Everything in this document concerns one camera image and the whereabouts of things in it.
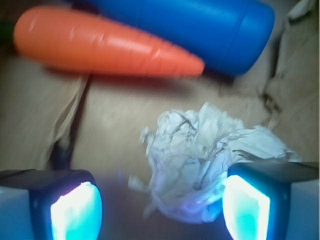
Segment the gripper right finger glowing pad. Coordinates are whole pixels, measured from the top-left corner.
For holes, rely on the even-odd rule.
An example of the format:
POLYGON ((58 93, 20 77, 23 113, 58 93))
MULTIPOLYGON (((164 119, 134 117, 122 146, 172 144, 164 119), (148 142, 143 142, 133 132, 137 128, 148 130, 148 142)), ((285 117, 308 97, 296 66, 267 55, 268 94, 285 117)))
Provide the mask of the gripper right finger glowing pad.
POLYGON ((316 162, 236 163, 222 198, 234 240, 318 240, 320 166, 316 162))

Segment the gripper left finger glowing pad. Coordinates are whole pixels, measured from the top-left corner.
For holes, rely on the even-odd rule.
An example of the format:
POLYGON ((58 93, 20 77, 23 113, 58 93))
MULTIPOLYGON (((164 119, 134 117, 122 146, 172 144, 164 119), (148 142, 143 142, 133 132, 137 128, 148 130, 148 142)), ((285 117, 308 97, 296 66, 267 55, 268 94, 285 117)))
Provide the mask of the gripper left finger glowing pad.
POLYGON ((96 240, 103 201, 87 170, 3 170, 2 240, 96 240))

